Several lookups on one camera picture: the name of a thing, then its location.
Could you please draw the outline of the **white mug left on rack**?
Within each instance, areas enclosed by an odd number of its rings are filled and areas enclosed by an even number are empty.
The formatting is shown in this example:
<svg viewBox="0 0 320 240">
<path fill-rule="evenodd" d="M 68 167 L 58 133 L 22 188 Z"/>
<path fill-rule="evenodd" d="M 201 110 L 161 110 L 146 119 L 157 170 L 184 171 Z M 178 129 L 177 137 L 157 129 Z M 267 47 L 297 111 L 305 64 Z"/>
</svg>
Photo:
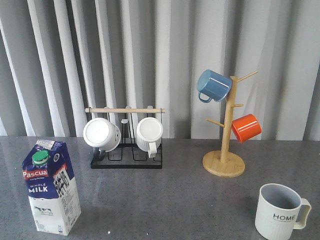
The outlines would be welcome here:
<svg viewBox="0 0 320 240">
<path fill-rule="evenodd" d="M 118 147 L 121 141 L 121 131 L 109 120 L 97 117 L 85 125 L 83 137 L 89 146 L 97 149 L 94 152 L 94 158 L 102 160 L 105 152 L 111 152 Z"/>
</svg>

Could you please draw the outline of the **blue white milk carton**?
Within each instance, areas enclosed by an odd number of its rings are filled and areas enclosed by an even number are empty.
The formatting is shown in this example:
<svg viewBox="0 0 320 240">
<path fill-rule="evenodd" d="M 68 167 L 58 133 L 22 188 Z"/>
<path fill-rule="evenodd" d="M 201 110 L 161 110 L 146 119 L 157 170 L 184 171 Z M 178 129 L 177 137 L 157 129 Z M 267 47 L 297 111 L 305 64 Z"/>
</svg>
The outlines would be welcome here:
<svg viewBox="0 0 320 240">
<path fill-rule="evenodd" d="M 67 144 L 37 140 L 22 173 L 37 231 L 67 236 L 82 212 Z"/>
</svg>

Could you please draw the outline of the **blue enamel mug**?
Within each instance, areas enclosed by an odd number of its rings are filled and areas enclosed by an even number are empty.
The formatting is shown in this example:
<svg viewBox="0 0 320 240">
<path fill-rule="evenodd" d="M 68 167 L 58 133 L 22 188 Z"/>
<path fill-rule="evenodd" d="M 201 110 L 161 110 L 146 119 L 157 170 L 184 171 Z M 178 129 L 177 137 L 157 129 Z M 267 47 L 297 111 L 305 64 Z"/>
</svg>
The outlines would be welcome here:
<svg viewBox="0 0 320 240">
<path fill-rule="evenodd" d="M 200 75 L 196 85 L 198 98 L 203 103 L 209 103 L 211 100 L 222 101 L 230 92 L 231 87 L 230 77 L 220 75 L 210 69 Z"/>
</svg>

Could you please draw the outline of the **orange enamel mug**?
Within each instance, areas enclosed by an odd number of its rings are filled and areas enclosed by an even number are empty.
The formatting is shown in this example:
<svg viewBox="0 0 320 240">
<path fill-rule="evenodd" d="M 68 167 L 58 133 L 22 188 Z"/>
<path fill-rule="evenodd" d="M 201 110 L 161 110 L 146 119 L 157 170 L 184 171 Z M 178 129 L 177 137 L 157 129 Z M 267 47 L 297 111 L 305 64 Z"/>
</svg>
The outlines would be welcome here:
<svg viewBox="0 0 320 240">
<path fill-rule="evenodd" d="M 233 120 L 231 128 L 240 143 L 257 136 L 262 132 L 260 123 L 253 114 L 247 114 Z"/>
</svg>

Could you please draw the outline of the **white ribbed mug on rack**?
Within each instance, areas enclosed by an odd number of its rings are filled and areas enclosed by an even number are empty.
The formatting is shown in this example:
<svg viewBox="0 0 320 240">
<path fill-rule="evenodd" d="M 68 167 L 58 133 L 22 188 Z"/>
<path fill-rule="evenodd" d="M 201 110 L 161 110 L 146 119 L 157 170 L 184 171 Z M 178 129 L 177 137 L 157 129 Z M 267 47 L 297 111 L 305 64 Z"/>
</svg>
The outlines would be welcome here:
<svg viewBox="0 0 320 240">
<path fill-rule="evenodd" d="M 161 144 L 163 125 L 154 117 L 143 118 L 137 125 L 136 144 L 148 153 L 149 158 L 155 158 Z"/>
</svg>

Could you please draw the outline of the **wooden mug tree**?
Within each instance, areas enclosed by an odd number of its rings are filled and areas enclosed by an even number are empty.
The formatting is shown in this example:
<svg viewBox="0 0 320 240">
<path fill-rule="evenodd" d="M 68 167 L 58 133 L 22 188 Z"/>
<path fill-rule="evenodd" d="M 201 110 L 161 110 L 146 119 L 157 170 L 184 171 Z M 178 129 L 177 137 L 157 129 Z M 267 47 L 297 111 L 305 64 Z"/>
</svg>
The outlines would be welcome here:
<svg viewBox="0 0 320 240">
<path fill-rule="evenodd" d="M 243 159 L 229 152 L 231 129 L 232 129 L 232 120 L 234 115 L 234 108 L 242 107 L 243 104 L 236 104 L 236 93 L 237 85 L 239 82 L 243 81 L 246 78 L 251 77 L 252 75 L 258 73 L 258 71 L 253 71 L 243 77 L 231 76 L 232 86 L 230 92 L 226 96 L 226 106 L 225 106 L 225 115 L 224 123 L 217 122 L 210 118 L 206 120 L 208 122 L 214 123 L 223 127 L 221 150 L 214 150 L 207 152 L 202 158 L 203 167 L 213 175 L 225 178 L 234 178 L 240 176 L 245 171 L 245 162 Z"/>
</svg>

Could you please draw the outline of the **grey pleated curtain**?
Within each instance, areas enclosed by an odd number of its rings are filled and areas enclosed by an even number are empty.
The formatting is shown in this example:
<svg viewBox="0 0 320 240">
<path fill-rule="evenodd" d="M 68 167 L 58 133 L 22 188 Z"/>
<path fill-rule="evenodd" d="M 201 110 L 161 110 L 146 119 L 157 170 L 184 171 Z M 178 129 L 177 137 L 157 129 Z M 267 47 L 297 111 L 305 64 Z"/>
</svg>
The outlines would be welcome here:
<svg viewBox="0 0 320 240">
<path fill-rule="evenodd" d="M 3 0 L 0 133 L 80 137 L 85 108 L 165 108 L 165 138 L 219 139 L 225 102 L 204 70 L 241 82 L 234 117 L 260 140 L 320 138 L 317 0 Z"/>
</svg>

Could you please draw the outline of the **cream HOME mug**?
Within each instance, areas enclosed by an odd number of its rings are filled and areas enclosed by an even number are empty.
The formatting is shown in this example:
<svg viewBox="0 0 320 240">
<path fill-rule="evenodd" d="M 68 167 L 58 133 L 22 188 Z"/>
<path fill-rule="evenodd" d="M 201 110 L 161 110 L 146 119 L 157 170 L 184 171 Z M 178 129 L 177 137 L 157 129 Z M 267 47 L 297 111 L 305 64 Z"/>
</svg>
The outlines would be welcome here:
<svg viewBox="0 0 320 240">
<path fill-rule="evenodd" d="M 259 189 L 255 228 L 268 240 L 288 240 L 306 226 L 311 204 L 293 189 L 268 183 Z"/>
</svg>

